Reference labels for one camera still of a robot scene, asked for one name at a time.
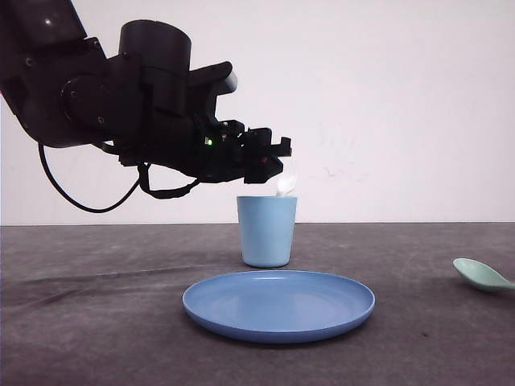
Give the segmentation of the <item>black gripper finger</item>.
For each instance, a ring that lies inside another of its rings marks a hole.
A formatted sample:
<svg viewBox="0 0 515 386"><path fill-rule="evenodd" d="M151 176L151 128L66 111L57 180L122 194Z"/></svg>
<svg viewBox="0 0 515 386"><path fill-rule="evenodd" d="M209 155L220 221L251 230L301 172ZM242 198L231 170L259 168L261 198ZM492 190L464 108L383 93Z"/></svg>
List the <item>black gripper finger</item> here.
<svg viewBox="0 0 515 386"><path fill-rule="evenodd" d="M279 143L272 143L270 128L249 129L243 134L243 155L256 157L290 157L292 155L291 139L281 137Z"/></svg>
<svg viewBox="0 0 515 386"><path fill-rule="evenodd" d="M264 184L283 172L283 164L275 156L246 157L242 166L245 184Z"/></svg>

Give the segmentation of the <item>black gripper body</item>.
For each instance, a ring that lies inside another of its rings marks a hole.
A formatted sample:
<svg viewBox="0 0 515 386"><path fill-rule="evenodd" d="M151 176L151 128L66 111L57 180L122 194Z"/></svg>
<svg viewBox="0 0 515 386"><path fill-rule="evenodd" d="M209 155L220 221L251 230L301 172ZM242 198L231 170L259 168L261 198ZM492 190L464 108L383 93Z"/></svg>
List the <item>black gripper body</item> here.
<svg viewBox="0 0 515 386"><path fill-rule="evenodd" d="M124 166L170 167L202 183L245 177L246 135L239 121L216 119L216 100L234 92L229 61L192 70L192 41L158 21L123 25L109 123Z"/></svg>

